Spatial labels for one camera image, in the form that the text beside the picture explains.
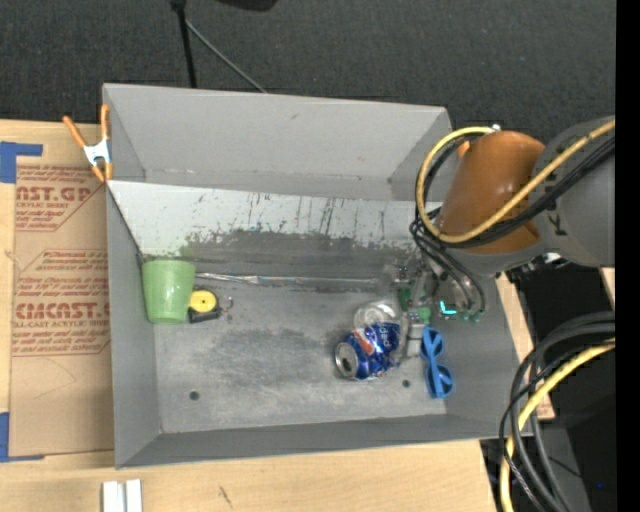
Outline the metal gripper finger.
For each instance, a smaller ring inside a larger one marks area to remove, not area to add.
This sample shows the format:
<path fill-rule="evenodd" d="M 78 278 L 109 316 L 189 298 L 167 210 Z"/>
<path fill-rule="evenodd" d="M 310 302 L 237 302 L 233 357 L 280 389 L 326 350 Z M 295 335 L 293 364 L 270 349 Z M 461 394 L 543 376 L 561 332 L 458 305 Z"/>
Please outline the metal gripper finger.
<path fill-rule="evenodd" d="M 404 356 L 414 358 L 419 355 L 424 331 L 424 322 L 416 312 L 408 312 L 403 324 L 405 342 Z"/>

